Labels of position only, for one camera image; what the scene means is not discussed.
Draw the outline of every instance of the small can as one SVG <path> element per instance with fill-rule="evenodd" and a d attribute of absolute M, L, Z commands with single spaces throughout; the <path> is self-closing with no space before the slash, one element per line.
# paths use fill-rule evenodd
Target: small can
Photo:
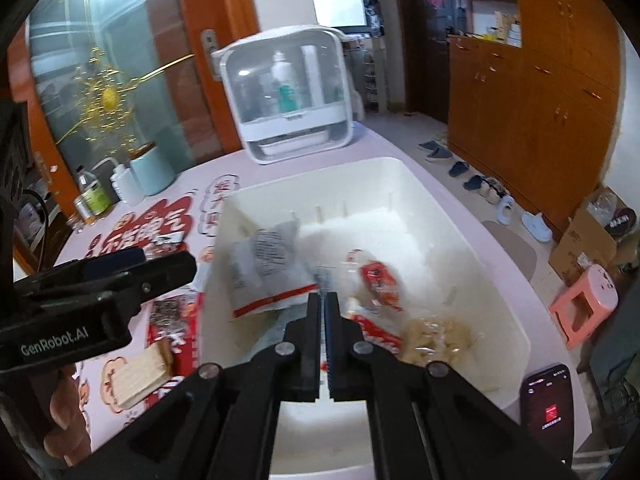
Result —
<path fill-rule="evenodd" d="M 82 196 L 79 196 L 74 200 L 74 205 L 76 206 L 76 209 L 78 210 L 78 214 L 80 215 L 80 218 L 82 218 L 82 220 L 84 220 L 85 224 L 87 224 L 87 225 L 95 224 L 95 215 L 91 211 L 89 206 L 86 204 L 86 202 L 84 201 Z"/>

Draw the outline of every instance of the red stripe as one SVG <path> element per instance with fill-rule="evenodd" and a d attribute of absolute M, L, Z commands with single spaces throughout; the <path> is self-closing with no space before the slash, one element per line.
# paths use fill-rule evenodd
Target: red stripe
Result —
<path fill-rule="evenodd" d="M 303 286 L 301 288 L 297 288 L 295 290 L 288 290 L 287 292 L 283 292 L 282 294 L 276 294 L 276 296 L 270 296 L 268 298 L 262 298 L 261 300 L 254 301 L 253 303 L 249 303 L 242 308 L 234 310 L 234 317 L 244 316 L 244 314 L 248 314 L 249 312 L 253 312 L 254 310 L 271 304 L 276 303 L 281 300 L 288 300 L 289 298 L 293 298 L 294 296 L 298 296 L 299 294 L 304 294 L 305 292 L 313 292 L 314 290 L 318 290 L 318 285 L 316 283 L 312 283 L 311 285 Z"/>

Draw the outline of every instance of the transparent storage case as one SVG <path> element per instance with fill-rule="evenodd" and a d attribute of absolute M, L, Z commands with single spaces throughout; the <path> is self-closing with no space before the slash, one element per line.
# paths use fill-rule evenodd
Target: transparent storage case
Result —
<path fill-rule="evenodd" d="M 269 164 L 350 142 L 350 83 L 330 29 L 269 30 L 219 54 L 226 96 L 251 158 Z"/>

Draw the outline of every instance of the floor mat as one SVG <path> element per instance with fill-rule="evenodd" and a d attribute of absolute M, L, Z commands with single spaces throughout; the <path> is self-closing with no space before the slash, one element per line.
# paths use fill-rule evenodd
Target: floor mat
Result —
<path fill-rule="evenodd" d="M 530 282 L 533 278 L 533 273 L 536 272 L 536 264 L 538 262 L 536 250 L 508 227 L 500 225 L 498 222 L 485 221 L 482 222 L 482 225 L 502 246 L 513 260 L 513 263 L 516 264 L 520 272 Z"/>

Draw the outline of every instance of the human hand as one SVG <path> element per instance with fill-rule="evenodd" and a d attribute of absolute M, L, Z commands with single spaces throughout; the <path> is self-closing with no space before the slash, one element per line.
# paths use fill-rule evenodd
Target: human hand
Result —
<path fill-rule="evenodd" d="M 71 378 L 76 366 L 61 368 L 58 387 L 51 396 L 49 409 L 59 426 L 44 438 L 44 448 L 51 456 L 64 458 L 74 466 L 91 454 L 91 440 L 80 411 L 78 388 Z"/>

